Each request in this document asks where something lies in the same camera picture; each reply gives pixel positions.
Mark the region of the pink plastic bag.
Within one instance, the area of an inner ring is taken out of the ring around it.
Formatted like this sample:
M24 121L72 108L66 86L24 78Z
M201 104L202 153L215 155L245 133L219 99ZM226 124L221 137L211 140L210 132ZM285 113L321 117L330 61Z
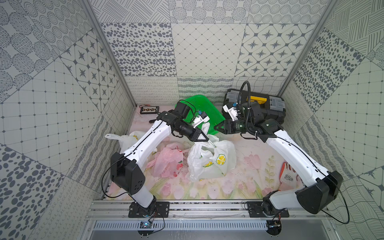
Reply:
M153 177L175 178L185 165L190 149L181 143L170 143L155 154L146 168Z

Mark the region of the lemon print plastic bag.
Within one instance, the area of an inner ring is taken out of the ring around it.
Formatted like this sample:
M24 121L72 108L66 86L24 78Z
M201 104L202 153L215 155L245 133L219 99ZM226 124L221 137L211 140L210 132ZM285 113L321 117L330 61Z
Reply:
M140 139L144 138L144 136L146 136L146 135L147 134L145 132L134 131L134 132L130 133L129 135L122 135L122 136L118 136L115 134L106 134L105 138L107 138L109 140L118 141L120 148L121 148L120 154L122 154L124 151L128 150L130 147L132 147L134 144L136 144ZM158 152L158 149L154 147L152 149L152 152L149 153L149 156L154 155L157 152ZM135 157L135 158L133 158L133 155L134 154L131 154L129 157L131 157L132 159L141 160L144 162L148 159L148 157L144 157L144 158L143 157Z

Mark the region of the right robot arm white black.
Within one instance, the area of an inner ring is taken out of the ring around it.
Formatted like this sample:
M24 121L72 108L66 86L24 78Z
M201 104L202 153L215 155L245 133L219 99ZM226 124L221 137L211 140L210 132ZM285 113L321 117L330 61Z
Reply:
M341 174L330 172L317 163L296 145L276 120L265 119L259 103L227 103L223 112L229 119L217 124L216 131L225 135L249 133L255 140L262 140L286 160L304 184L300 190L267 194L262 203L266 216L277 216L282 209L304 209L315 215L337 198L343 182Z

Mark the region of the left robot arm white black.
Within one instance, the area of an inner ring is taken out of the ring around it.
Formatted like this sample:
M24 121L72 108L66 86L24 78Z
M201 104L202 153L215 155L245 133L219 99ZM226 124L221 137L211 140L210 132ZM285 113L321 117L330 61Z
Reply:
M111 156L111 181L130 195L130 197L151 215L156 206L156 198L145 187L144 163L166 137L178 133L178 137L187 137L192 142L207 142L209 138L198 125L206 123L209 116L206 112L197 112L191 123L186 118L191 108L178 102L175 109L158 114L152 127L137 143L123 153Z

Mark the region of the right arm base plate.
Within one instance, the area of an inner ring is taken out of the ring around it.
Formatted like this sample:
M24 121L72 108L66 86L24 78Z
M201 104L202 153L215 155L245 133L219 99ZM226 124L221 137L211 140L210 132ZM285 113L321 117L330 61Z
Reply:
M269 202L247 201L244 207L251 218L288 218L290 216L287 209L277 210Z

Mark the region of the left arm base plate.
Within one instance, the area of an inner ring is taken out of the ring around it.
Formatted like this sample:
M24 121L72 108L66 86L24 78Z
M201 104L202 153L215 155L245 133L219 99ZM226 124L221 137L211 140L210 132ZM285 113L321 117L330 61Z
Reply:
M169 216L170 202L152 202L147 208L137 202L129 207L129 218L167 218Z

